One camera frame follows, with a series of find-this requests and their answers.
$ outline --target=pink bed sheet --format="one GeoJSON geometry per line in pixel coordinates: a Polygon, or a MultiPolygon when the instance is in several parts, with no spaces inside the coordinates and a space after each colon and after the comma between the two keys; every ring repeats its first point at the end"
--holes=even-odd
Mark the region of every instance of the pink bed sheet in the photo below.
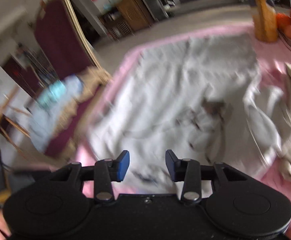
{"type": "MultiPolygon", "coordinates": [[[[262,86],[275,85],[285,91],[285,63],[291,64],[291,47],[284,40],[279,40],[276,43],[268,44],[258,41],[254,36],[254,27],[252,23],[240,23],[234,25],[222,25],[208,29],[197,30],[190,33],[185,33],[158,41],[150,42],[129,51],[116,71],[110,85],[107,86],[102,99],[94,108],[91,114],[90,122],[93,123],[95,118],[102,113],[107,105],[114,100],[117,92],[120,90],[128,73],[133,69],[135,62],[138,60],[142,51],[147,48],[157,47],[160,45],[181,41],[188,38],[203,38],[209,35],[238,35],[248,33],[251,37],[252,46],[256,52],[262,72],[262,86]]],[[[83,166],[94,165],[94,154],[84,140],[78,149],[75,161],[79,161],[83,166]]],[[[279,173],[278,162],[276,160],[268,173],[261,181],[270,187],[282,192],[291,200],[291,182],[285,181],[279,173]]],[[[137,193],[137,189],[120,188],[118,184],[114,185],[115,194],[119,193],[137,193]]],[[[93,182],[87,182],[84,187],[84,194],[93,196],[93,182]]],[[[287,235],[291,239],[291,224],[287,231],[287,235]]]]}

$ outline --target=cabinet door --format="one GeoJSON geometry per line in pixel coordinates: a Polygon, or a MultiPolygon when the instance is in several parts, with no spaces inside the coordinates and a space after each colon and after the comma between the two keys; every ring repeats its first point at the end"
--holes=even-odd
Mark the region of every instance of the cabinet door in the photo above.
{"type": "Polygon", "coordinates": [[[123,0],[117,7],[133,31],[149,26],[135,0],[123,0]]]}

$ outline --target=teal cloth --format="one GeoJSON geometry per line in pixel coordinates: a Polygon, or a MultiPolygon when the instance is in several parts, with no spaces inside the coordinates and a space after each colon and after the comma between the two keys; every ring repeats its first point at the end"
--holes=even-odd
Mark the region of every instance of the teal cloth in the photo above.
{"type": "Polygon", "coordinates": [[[43,109],[50,109],[66,93],[66,87],[60,80],[49,85],[38,97],[38,104],[43,109]]]}

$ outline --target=floor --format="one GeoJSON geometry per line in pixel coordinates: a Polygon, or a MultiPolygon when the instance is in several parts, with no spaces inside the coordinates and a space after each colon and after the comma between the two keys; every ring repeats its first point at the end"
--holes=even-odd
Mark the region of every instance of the floor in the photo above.
{"type": "MultiPolygon", "coordinates": [[[[245,5],[198,11],[156,23],[151,28],[139,31],[135,35],[123,38],[119,41],[98,43],[94,48],[101,65],[110,74],[113,74],[120,65],[124,55],[137,45],[201,28],[251,21],[251,9],[249,6],[245,5]]],[[[28,138],[22,140],[20,147],[22,149],[27,149],[27,152],[31,151],[33,153],[29,161],[25,161],[24,158],[16,152],[11,154],[11,145],[7,147],[9,148],[9,156],[5,156],[4,153],[2,155],[5,163],[8,165],[24,166],[27,165],[29,161],[32,163],[48,162],[56,166],[61,165],[61,163],[51,161],[39,153],[35,154],[35,149],[28,138]]]]}

